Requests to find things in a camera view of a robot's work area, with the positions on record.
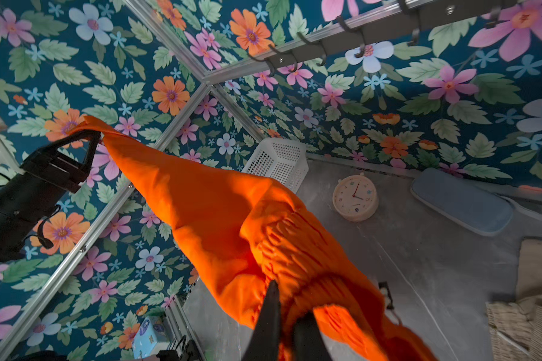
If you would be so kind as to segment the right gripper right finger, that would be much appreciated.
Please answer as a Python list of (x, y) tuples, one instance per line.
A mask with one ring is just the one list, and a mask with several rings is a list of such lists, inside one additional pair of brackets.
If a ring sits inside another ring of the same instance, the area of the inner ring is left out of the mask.
[(297, 361), (332, 361), (312, 311), (295, 323), (292, 335)]

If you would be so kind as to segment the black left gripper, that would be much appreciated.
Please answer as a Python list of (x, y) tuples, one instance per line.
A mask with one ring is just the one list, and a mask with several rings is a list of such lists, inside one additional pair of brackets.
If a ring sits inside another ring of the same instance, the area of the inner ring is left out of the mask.
[[(58, 188), (76, 193), (90, 175), (101, 135), (101, 132), (87, 129), (57, 140), (30, 154), (24, 160), (22, 169)], [(61, 147), (75, 141), (86, 141), (89, 144), (83, 162), (59, 152)]]

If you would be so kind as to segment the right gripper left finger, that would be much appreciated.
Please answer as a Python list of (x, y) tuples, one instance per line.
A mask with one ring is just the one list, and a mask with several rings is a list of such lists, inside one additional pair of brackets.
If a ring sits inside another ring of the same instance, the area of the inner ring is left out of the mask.
[(271, 281), (242, 361), (277, 361), (281, 338), (279, 286)]

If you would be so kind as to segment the orange shorts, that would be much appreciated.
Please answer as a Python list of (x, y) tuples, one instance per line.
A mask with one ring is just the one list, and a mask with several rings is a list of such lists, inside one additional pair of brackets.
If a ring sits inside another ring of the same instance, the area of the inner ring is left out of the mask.
[(118, 168), (173, 231), (218, 305), (254, 328), (272, 281), (279, 286), (279, 357), (312, 312), (319, 330), (368, 360), (432, 360), (418, 335), (385, 315), (380, 291), (287, 187), (268, 177), (170, 156), (87, 116)]

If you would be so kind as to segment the beige drawstring shorts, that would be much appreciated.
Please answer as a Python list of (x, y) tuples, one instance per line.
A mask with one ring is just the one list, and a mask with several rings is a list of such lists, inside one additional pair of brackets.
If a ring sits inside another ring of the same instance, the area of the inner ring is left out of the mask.
[(486, 305), (494, 360), (542, 360), (542, 240), (519, 251), (516, 300)]

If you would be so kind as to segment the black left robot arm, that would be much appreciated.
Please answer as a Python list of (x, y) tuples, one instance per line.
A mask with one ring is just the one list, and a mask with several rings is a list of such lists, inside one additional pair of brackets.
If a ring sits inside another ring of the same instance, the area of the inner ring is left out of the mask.
[(41, 147), (23, 162), (23, 173), (1, 188), (0, 262), (23, 258), (34, 226), (42, 246), (53, 246), (43, 234), (44, 224), (60, 210), (58, 201), (86, 181), (101, 138), (98, 131), (80, 130)]

